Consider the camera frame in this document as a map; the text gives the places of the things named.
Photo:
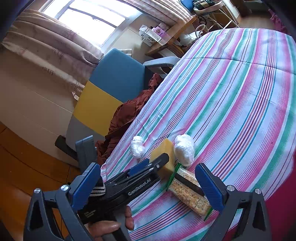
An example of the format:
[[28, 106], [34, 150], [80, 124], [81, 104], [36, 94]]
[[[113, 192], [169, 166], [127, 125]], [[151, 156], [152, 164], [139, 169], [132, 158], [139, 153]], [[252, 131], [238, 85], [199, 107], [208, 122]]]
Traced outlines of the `person's left hand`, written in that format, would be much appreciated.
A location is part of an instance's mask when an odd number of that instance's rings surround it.
[[[125, 226], [128, 230], [134, 230], [134, 219], [132, 217], [132, 210], [129, 206], [125, 207]], [[85, 225], [88, 232], [94, 240], [102, 241], [103, 235], [110, 234], [121, 227], [121, 223], [117, 221], [103, 220], [93, 224]]]

